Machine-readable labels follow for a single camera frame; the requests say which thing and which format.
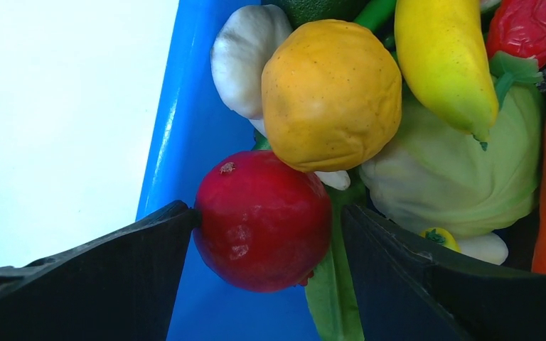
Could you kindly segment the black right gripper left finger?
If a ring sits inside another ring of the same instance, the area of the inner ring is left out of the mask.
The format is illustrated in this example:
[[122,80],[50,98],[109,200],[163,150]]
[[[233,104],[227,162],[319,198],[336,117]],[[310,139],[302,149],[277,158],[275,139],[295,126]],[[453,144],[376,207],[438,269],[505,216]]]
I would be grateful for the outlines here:
[[78,247],[0,267],[0,340],[165,340],[199,221],[175,201]]

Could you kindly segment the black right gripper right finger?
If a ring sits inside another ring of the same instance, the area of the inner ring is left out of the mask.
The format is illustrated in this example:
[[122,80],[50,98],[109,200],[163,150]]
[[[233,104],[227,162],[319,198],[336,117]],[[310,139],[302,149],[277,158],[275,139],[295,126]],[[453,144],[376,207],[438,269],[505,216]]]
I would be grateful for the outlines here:
[[358,205],[341,228],[366,340],[546,340],[546,275],[458,254]]

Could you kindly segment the blue plastic bin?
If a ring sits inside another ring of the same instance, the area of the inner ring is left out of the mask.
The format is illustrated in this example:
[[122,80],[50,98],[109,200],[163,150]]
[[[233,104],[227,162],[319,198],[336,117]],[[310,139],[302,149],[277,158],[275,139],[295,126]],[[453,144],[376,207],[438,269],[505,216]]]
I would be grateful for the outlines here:
[[[252,125],[220,100],[210,49],[242,1],[181,1],[139,197],[143,218],[174,200],[187,205],[202,177],[254,143]],[[170,340],[317,340],[302,287],[273,294],[234,288],[190,244],[168,329]]]

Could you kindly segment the red toy apple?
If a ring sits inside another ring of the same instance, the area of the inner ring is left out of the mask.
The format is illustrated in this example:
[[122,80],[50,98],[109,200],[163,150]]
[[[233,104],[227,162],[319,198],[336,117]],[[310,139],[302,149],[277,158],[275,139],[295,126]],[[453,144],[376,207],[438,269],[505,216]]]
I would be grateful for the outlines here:
[[234,287],[272,293],[305,286],[331,243],[333,208],[322,182],[271,151],[241,151],[216,165],[195,199],[205,264]]

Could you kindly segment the green toy pea pod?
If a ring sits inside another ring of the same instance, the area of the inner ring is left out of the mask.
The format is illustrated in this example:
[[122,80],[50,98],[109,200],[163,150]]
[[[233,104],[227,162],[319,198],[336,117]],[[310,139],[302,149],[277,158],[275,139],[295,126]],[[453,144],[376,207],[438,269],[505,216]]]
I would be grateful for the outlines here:
[[331,245],[305,288],[311,317],[320,338],[326,341],[365,339],[343,242],[341,209],[348,204],[365,204],[366,190],[357,168],[348,174],[351,184],[347,190],[325,187],[333,206]]

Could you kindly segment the orange toy citrus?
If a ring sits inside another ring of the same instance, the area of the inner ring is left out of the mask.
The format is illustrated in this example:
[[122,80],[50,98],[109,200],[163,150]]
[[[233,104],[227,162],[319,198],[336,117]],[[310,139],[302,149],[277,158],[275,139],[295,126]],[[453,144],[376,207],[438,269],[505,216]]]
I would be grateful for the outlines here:
[[347,171],[369,160],[396,134],[401,107],[397,63],[356,23],[305,23],[262,72],[269,144],[298,171]]

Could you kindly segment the yellow toy banana bunch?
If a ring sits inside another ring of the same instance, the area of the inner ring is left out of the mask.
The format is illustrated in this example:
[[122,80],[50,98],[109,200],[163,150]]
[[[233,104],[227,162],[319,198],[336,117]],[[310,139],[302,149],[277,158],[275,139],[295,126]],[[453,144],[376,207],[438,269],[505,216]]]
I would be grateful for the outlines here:
[[419,235],[426,240],[434,242],[438,245],[446,247],[447,249],[461,253],[461,248],[457,240],[447,230],[441,227],[432,227],[420,232]]

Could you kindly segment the white toy garlic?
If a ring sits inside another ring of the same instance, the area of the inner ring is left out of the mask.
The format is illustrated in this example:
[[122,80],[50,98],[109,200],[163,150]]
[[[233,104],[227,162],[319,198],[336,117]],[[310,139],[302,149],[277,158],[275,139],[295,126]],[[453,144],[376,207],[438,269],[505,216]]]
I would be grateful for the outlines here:
[[213,81],[223,103],[246,118],[265,139],[262,72],[291,26],[276,5],[247,5],[234,11],[210,49]]

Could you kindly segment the red toy chili pepper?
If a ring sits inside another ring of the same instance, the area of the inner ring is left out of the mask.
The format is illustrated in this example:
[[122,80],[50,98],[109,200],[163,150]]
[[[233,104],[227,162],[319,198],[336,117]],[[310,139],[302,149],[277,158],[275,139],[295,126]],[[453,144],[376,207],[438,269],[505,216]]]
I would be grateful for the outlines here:
[[502,1],[491,19],[486,52],[492,58],[504,52],[517,58],[534,58],[546,65],[546,0]]

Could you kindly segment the pale green toy cabbage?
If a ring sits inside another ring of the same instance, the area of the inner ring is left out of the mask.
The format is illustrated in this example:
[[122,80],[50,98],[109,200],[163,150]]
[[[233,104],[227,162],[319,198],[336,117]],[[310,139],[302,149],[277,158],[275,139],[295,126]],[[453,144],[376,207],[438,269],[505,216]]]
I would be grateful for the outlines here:
[[398,132],[360,176],[373,205],[409,231],[474,237],[503,229],[537,207],[544,115],[535,87],[511,87],[482,148],[405,90]]

